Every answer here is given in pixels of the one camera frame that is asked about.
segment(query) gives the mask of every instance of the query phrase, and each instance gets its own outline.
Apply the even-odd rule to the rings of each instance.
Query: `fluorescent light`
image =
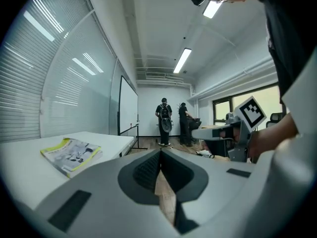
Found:
[[[26,10],[23,16],[36,28],[41,34],[43,34],[46,38],[48,38],[51,42],[55,40],[55,38],[48,32],[46,29],[39,24],[38,21]]]
[[[218,11],[219,7],[222,5],[222,3],[216,3],[214,1],[210,1],[207,5],[207,8],[204,11],[204,16],[207,18],[213,18],[213,16]]]
[[[99,71],[100,73],[104,72],[102,69],[100,69],[98,64],[91,58],[90,55],[88,55],[87,53],[84,53],[83,55],[97,69],[97,71]]]
[[[75,63],[77,63],[80,67],[82,67],[85,71],[87,71],[89,74],[96,75],[94,74],[87,66],[85,66],[80,60],[78,60],[77,58],[73,58],[72,59]]]
[[[182,69],[184,63],[186,62],[186,60],[189,57],[191,52],[192,52],[192,50],[190,50],[190,49],[184,49],[184,52],[183,52],[182,56],[180,57],[180,60],[178,61],[177,66],[175,67],[174,73],[180,72],[180,70]]]
[[[52,26],[59,32],[63,32],[64,29],[59,25],[56,19],[52,16],[49,10],[45,7],[41,0],[33,0],[36,7],[41,11],[41,13],[45,16],[45,18],[52,24]]]

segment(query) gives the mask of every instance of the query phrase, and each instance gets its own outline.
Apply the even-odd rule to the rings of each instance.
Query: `wooden floor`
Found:
[[[162,146],[157,143],[158,138],[140,138],[140,147],[151,149],[160,149]],[[180,151],[184,151],[187,153],[195,154],[196,151],[200,151],[201,148],[199,145],[193,145],[193,147],[187,147],[186,145],[180,145],[179,139],[176,137],[172,137],[169,139],[171,145],[167,147],[169,149],[172,147],[173,149],[177,149]],[[144,150],[132,149],[130,154],[137,154]],[[169,186],[162,172],[159,173],[157,184],[155,187],[155,194],[159,196],[159,206],[161,211],[164,213],[166,218],[174,225],[174,217],[175,217],[175,207],[176,207],[176,197],[175,193]]]

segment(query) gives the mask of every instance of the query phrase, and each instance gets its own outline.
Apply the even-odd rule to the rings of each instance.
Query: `white desk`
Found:
[[[134,137],[79,132],[0,145],[0,172],[11,195],[31,209],[53,190],[69,180],[41,155],[40,150],[58,145],[64,137],[100,145],[103,155],[90,166],[115,159]]]

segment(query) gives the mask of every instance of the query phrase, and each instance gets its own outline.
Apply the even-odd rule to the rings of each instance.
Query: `glass wall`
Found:
[[[75,131],[109,133],[109,100],[116,58],[94,14],[86,17],[57,54],[43,91],[42,136]]]
[[[117,135],[116,61],[89,0],[29,0],[0,49],[0,142]]]
[[[87,0],[29,0],[0,50],[0,142],[40,137],[46,74],[67,34],[90,11]]]

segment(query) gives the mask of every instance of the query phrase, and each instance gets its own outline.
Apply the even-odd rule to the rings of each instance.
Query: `magazine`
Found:
[[[41,150],[41,154],[69,178],[83,171],[90,160],[101,157],[101,147],[73,138],[64,138],[55,147]]]

